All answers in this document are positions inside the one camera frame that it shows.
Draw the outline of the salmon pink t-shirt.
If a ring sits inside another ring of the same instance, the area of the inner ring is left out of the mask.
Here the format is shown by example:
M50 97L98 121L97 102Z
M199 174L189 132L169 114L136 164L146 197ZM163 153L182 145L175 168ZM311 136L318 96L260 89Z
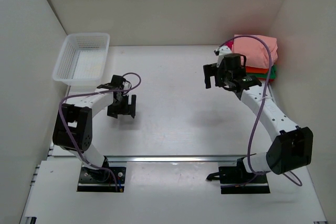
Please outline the salmon pink t-shirt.
M255 35L255 37L261 39L268 46L271 54L271 61L272 64L274 64L278 59L277 39L261 35ZM247 58L246 66L263 69L269 68L269 56L267 50L258 40L249 37L236 38L233 42L232 52L245 55Z

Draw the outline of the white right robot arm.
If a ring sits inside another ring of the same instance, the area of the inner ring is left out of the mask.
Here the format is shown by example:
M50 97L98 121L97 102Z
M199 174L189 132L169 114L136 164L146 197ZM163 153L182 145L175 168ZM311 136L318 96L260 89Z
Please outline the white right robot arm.
M221 62L204 65L204 82L230 91L256 115L270 136L272 144L265 153L248 154L239 159L240 167L254 174L273 172L277 175L307 166L312 159L313 132L289 119L266 95L267 85L245 69L246 57L227 54Z

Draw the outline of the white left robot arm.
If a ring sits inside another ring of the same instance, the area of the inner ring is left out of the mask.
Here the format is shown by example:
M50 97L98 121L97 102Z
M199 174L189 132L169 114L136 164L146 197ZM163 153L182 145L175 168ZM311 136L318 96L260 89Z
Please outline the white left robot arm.
M107 116L135 118L135 94L129 92L141 84L141 77L128 72L114 75L110 82L100 84L92 93L69 95L60 101L52 135L53 144L74 154L89 170L109 171L107 158L92 144L93 118L107 109Z

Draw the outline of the folded orange t-shirt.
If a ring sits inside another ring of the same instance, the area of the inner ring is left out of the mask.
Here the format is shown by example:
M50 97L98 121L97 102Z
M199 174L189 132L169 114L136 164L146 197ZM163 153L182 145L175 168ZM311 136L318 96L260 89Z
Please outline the folded orange t-shirt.
M255 67L246 66L246 72L247 73L252 73L252 74L267 74L268 71L269 71L269 69L255 68Z

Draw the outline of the folded magenta t-shirt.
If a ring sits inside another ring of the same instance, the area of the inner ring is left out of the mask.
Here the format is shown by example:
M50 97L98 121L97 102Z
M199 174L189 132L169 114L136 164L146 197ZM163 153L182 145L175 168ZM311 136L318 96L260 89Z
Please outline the folded magenta t-shirt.
M232 52L234 51L234 40L228 41L225 46L227 46Z

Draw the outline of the folded green t-shirt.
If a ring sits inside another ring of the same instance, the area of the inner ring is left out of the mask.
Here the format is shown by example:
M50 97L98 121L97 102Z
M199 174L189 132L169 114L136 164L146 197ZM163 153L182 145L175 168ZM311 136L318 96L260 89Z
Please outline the folded green t-shirt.
M266 81L268 73L256 73L255 76L261 81ZM276 65L273 65L271 68L268 82L273 82L276 79L276 77L277 77L277 67Z

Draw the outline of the white perforated plastic basket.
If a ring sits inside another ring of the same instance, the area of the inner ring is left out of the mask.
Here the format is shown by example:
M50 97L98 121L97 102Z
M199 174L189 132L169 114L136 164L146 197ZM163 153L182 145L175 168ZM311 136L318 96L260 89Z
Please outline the white perforated plastic basket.
M110 35L69 34L59 52L52 78L68 86L97 86L103 76Z

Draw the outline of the aluminium table rail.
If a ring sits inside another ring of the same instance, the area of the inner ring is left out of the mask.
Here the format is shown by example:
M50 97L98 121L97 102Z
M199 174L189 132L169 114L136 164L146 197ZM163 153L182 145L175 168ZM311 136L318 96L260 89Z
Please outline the aluminium table rail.
M136 90L135 118L93 119L93 145L112 162L235 161L247 154L255 115L234 94L203 87Z

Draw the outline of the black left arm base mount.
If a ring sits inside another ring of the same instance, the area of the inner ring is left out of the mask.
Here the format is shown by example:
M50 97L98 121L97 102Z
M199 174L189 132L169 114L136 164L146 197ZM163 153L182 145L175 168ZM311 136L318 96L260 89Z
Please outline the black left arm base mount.
M115 176L115 180L109 172L101 170L89 170L82 166L79 174L78 192L104 192L123 193L126 176L126 167L109 167Z

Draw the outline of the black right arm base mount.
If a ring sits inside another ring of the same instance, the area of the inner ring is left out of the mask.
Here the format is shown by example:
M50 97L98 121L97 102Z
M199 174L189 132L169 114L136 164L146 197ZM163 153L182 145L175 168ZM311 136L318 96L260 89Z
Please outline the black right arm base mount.
M206 177L208 182L219 181L222 195L269 194L266 175L257 176L238 166L220 166L218 171Z

